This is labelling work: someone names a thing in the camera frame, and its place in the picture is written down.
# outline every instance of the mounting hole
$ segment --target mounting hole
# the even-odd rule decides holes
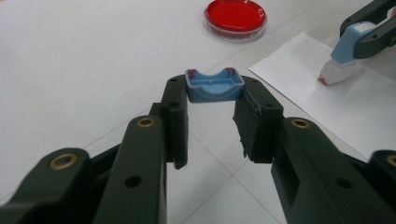
[[[297,128],[301,128],[301,129],[309,128],[309,123],[303,119],[294,119],[291,121],[291,124]]]
[[[387,156],[387,162],[392,166],[396,166],[396,155]]]
[[[125,186],[127,188],[130,188],[130,189],[136,188],[141,183],[142,183],[142,178],[140,176],[137,176],[137,175],[133,175],[131,177],[128,177],[125,180]]]
[[[150,118],[143,118],[137,122],[137,126],[142,128],[147,128],[153,124],[154,124],[154,119],[150,119]]]
[[[55,157],[50,161],[49,168],[52,170],[62,170],[73,165],[77,161],[77,155],[73,153],[66,153]]]
[[[336,178],[335,183],[343,189],[352,189],[352,184],[344,178]]]
[[[170,103],[169,105],[172,106],[172,107],[178,107],[178,103],[175,103],[175,102]]]

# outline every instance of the white floor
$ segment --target white floor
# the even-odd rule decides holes
[[[256,2],[268,13],[264,36],[233,42],[202,25],[210,1],[0,1],[0,202],[53,150],[94,156],[118,144],[128,121],[161,100],[168,78],[230,66],[255,77],[251,65],[301,32],[333,47],[341,22],[370,1]],[[285,117],[309,118],[264,85]],[[189,117],[189,163],[168,164],[168,223],[287,223],[271,166],[242,155],[233,102],[189,104]]]

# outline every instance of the floor tile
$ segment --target floor tile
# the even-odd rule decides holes
[[[276,224],[277,222],[232,177],[184,223]]]
[[[233,110],[234,102],[189,104],[191,133],[232,174],[246,161]]]
[[[248,161],[234,176],[277,222],[287,224],[271,175],[271,166]]]
[[[230,173],[193,137],[189,140],[189,162],[180,170],[167,164],[168,223],[186,220],[227,179]]]
[[[147,115],[149,113],[149,109],[143,111],[138,114],[136,117]],[[126,128],[128,127],[129,122],[134,119],[131,118],[122,123],[119,127],[115,128],[110,133],[107,133],[105,136],[100,137],[93,143],[86,146],[84,149],[90,153],[90,157],[94,157],[105,150],[112,148],[121,143],[123,136],[125,135]]]

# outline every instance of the screw hole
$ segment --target screw hole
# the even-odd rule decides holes
[[[147,128],[153,124],[154,124],[154,119],[150,119],[150,118],[140,119],[137,122],[137,126],[142,127],[142,128]]]
[[[352,184],[344,178],[336,178],[335,183],[343,189],[352,189]]]
[[[127,188],[130,188],[130,189],[136,188],[141,183],[142,183],[142,178],[140,176],[137,176],[137,175],[133,175],[131,177],[128,177],[125,180],[125,186]]]
[[[301,128],[301,129],[309,128],[309,123],[302,119],[294,119],[291,121],[291,124],[297,128]]]
[[[49,168],[52,170],[62,170],[65,169],[77,161],[77,155],[73,153],[66,153],[60,156],[55,157],[49,163]]]

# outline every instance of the paper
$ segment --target paper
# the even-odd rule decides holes
[[[325,86],[318,75],[331,52],[300,34],[250,70],[365,158],[396,149],[395,80],[360,64],[351,77]]]

